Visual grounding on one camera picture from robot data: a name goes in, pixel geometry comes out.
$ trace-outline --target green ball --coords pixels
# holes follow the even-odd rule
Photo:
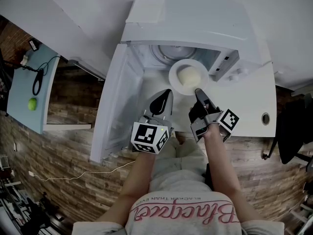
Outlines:
[[[35,98],[31,98],[28,101],[28,109],[30,111],[34,111],[36,109],[36,106],[37,106],[37,100]]]

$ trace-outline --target light blue table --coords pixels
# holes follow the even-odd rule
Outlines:
[[[47,124],[47,114],[51,88],[55,71],[59,63],[59,54],[49,47],[41,44],[38,51],[26,53],[27,66],[37,69],[41,64],[48,62],[52,57],[58,56],[49,62],[49,69],[45,68],[41,90],[37,96],[33,95],[33,83],[37,72],[19,68],[14,71],[12,87],[9,92],[7,113],[29,129],[41,134],[43,131],[90,129],[90,124]],[[35,111],[28,109],[28,101],[36,98]]]

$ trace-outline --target person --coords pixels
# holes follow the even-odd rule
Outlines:
[[[139,153],[113,206],[95,222],[77,222],[73,235],[280,235],[284,224],[265,221],[246,201],[219,126],[194,139],[171,137],[158,155]],[[214,191],[202,176],[209,162]]]

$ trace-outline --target brick wall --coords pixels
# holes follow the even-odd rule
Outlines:
[[[3,59],[19,64],[23,55],[31,49],[28,41],[33,37],[4,17],[0,18],[0,48]]]

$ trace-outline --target floor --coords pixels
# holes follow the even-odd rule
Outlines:
[[[103,83],[81,70],[58,68],[48,120],[94,123],[102,87]],[[290,92],[277,88],[278,111],[290,100],[294,100]],[[136,158],[136,153],[121,151],[100,165],[89,162],[92,131],[54,131],[39,135],[11,117],[0,116],[0,154],[8,154],[15,173],[34,198],[46,192],[69,224],[93,221],[108,210],[117,199],[131,165],[111,174],[86,173],[71,181],[44,182],[30,177],[28,171],[42,179],[72,178],[85,171],[108,171]],[[178,135],[190,137],[184,133]],[[13,142],[17,144],[16,153]],[[303,198],[302,187],[308,177],[304,167],[281,164],[277,150],[270,159],[261,159],[263,152],[269,152],[271,139],[232,137],[225,145],[245,196],[266,219],[280,219]]]

